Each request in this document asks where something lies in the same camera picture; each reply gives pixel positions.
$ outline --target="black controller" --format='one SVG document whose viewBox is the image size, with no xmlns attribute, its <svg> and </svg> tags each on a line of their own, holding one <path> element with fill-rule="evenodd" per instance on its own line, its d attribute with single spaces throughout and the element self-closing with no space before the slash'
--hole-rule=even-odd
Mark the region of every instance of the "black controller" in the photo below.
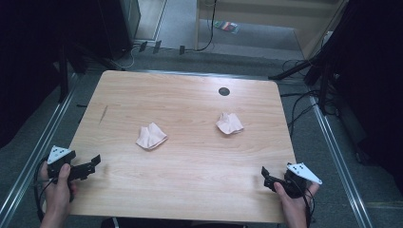
<svg viewBox="0 0 403 228">
<path fill-rule="evenodd" d="M 70 153 L 65 155 L 63 158 L 59 159 L 58 161 L 53 162 L 52 164 L 48 165 L 48 177 L 50 179 L 54 179 L 54 183 L 57 183 L 57 178 L 59 177 L 59 172 L 62 166 L 65 163 L 70 164 L 71 160 L 76 157 L 75 151 L 72 150 Z M 85 180 L 87 179 L 89 174 L 95 173 L 95 166 L 101 162 L 101 156 L 98 155 L 97 157 L 93 158 L 91 162 L 80 164 L 73 166 L 71 165 L 70 168 L 70 175 L 67 179 L 68 189 L 70 190 L 70 201 L 74 200 L 74 196 L 71 191 L 71 181 L 73 180 Z"/>
<path fill-rule="evenodd" d="M 306 189 L 306 179 L 297 176 L 288 169 L 284 174 L 284 180 L 270 176 L 269 171 L 267 171 L 264 166 L 261 168 L 261 174 L 264 177 L 265 187 L 276 192 L 275 182 L 279 182 L 284 187 L 285 192 L 290 198 L 296 199 L 302 197 Z"/>
</svg>

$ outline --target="cloth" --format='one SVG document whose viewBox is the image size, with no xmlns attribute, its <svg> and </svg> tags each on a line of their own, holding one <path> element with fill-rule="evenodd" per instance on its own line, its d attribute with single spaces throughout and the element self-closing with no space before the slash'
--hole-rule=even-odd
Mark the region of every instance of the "cloth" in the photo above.
<svg viewBox="0 0 403 228">
<path fill-rule="evenodd" d="M 151 150 L 165 142 L 167 139 L 168 137 L 165 133 L 163 133 L 156 124 L 151 123 L 148 127 L 142 126 L 140 137 L 136 143 L 144 149 Z"/>
<path fill-rule="evenodd" d="M 238 119 L 235 113 L 228 114 L 223 112 L 216 125 L 224 134 L 227 135 L 240 133 L 243 130 L 240 119 Z"/>
</svg>

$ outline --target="hand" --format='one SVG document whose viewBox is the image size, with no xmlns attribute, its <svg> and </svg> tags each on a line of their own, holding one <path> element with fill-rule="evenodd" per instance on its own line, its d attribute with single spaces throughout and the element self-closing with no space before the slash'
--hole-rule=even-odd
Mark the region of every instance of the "hand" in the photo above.
<svg viewBox="0 0 403 228">
<path fill-rule="evenodd" d="M 70 191 L 67 186 L 67 178 L 70 174 L 70 165 L 64 164 L 59 173 L 57 184 L 51 183 L 45 190 L 47 211 L 42 220 L 41 228 L 63 227 L 70 213 Z M 44 162 L 41 169 L 42 180 L 48 180 L 48 164 Z M 76 192 L 76 186 L 71 184 L 72 192 Z"/>
<path fill-rule="evenodd" d="M 278 182 L 275 182 L 276 192 L 279 195 L 279 199 L 282 204 L 282 211 L 285 216 L 285 222 L 290 228 L 306 228 L 306 204 L 303 199 L 291 199 L 287 193 L 285 192 L 282 185 Z M 315 195 L 317 190 L 319 189 L 319 184 L 313 182 L 309 187 L 309 191 L 312 193 L 312 197 Z M 308 201 L 311 199 L 311 194 L 306 193 L 306 198 Z"/>
</svg>

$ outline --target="controller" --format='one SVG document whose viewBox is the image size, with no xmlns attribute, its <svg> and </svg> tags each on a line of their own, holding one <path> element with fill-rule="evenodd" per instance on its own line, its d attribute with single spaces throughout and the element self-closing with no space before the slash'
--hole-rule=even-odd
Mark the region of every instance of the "controller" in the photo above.
<svg viewBox="0 0 403 228">
<path fill-rule="evenodd" d="M 57 183 L 57 178 L 59 177 L 60 169 L 65 163 L 70 164 L 71 160 L 76 157 L 74 150 L 65 149 L 58 146 L 53 146 L 50 154 L 48 156 L 48 177 L 54 183 Z M 101 156 L 93 158 L 91 162 L 80 164 L 70 167 L 70 175 L 67 179 L 68 189 L 70 190 L 70 201 L 74 200 L 74 196 L 71 190 L 71 181 L 80 179 L 87 179 L 89 174 L 95 173 L 95 166 L 101 162 Z"/>
<path fill-rule="evenodd" d="M 270 176 L 269 171 L 267 171 L 264 166 L 262 166 L 261 168 L 261 174 L 264 177 L 265 187 L 268 187 L 273 192 L 276 192 L 275 182 L 279 182 L 284 188 L 287 195 L 292 199 L 302 197 L 306 189 L 306 179 L 297 176 L 290 170 L 287 170 L 284 174 L 284 180 Z"/>
</svg>

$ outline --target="human hand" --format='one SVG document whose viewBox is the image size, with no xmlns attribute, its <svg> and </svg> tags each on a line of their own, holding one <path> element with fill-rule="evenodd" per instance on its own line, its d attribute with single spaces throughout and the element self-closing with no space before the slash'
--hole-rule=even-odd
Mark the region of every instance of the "human hand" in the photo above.
<svg viewBox="0 0 403 228">
<path fill-rule="evenodd" d="M 70 174 L 70 165 L 64 164 L 60 170 L 57 184 L 51 183 L 45 190 L 47 211 L 42 220 L 41 228 L 45 227 L 63 227 L 65 220 L 70 213 L 70 191 L 67 185 L 68 175 Z M 42 180 L 48 180 L 48 164 L 44 162 L 41 169 Z M 71 184 L 73 194 L 77 188 Z"/>
<path fill-rule="evenodd" d="M 275 188 L 281 200 L 282 211 L 288 227 L 306 228 L 306 204 L 303 197 L 291 199 L 279 182 L 275 182 Z M 308 201 L 310 201 L 310 197 L 313 197 L 318 189 L 319 184 L 313 182 L 308 188 L 310 193 L 305 193 Z"/>
</svg>

